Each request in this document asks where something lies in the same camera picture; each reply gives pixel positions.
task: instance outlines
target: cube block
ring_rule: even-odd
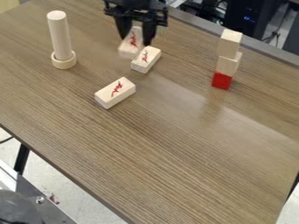
[[[152,46],[146,46],[140,54],[132,60],[131,68],[137,72],[146,74],[160,59],[161,55],[162,52],[160,49]]]
[[[232,76],[216,72],[212,78],[212,86],[215,88],[229,89],[232,79]]]
[[[143,49],[143,29],[140,26],[133,26],[128,36],[118,47],[121,57],[133,59]]]
[[[217,54],[229,59],[235,59],[239,51],[243,33],[225,29],[219,40]]]
[[[136,86],[125,77],[114,81],[94,94],[94,99],[105,109],[123,101],[136,91]]]
[[[241,52],[237,52],[237,56],[235,59],[229,59],[226,57],[219,56],[217,66],[216,66],[216,71],[221,74],[233,76],[239,67],[240,61],[242,59],[242,55],[243,54]]]

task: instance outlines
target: cylinder on ring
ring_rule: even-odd
[[[69,60],[73,56],[72,44],[66,13],[62,10],[50,11],[47,15],[55,59],[60,61]]]

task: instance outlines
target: white floor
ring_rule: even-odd
[[[9,136],[0,129],[0,141]],[[0,159],[10,167],[13,167],[15,163],[19,145],[20,143],[15,139],[0,144]],[[32,152],[24,171],[24,177],[46,196],[50,197],[54,194],[56,201],[59,202],[58,207],[78,223],[126,223]]]

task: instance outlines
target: red marking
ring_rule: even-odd
[[[130,44],[132,45],[132,46],[135,46],[135,47],[137,47],[137,43],[136,43],[137,41],[136,41],[136,35],[135,35],[135,33],[134,32],[132,32],[132,36],[130,37]]]
[[[229,89],[232,79],[233,77],[231,76],[216,72],[212,78],[212,86],[215,88]]]
[[[111,94],[111,97],[114,97],[115,96],[115,93],[119,93],[118,92],[118,89],[122,88],[123,85],[118,81],[118,85],[115,87],[115,89],[113,90],[112,94]]]
[[[148,63],[148,52],[147,51],[145,51],[145,53],[144,53],[144,57],[143,57],[143,60],[146,62],[146,63]]]
[[[59,201],[56,201],[55,195],[53,193],[52,193],[51,197],[49,198],[49,200],[51,200],[55,205],[59,205],[60,204]]]

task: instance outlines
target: table leg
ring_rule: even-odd
[[[30,152],[30,150],[21,143],[20,149],[17,154],[17,160],[15,163],[15,167],[14,167],[14,170],[20,175],[23,175],[24,168],[25,168],[26,162],[27,162],[27,158],[29,156],[29,152]]]
[[[291,187],[291,190],[289,191],[289,195],[287,197],[287,200],[289,199],[289,196],[292,194],[292,192],[295,190],[295,187],[297,186],[297,184],[299,184],[299,172],[295,178],[294,184]]]

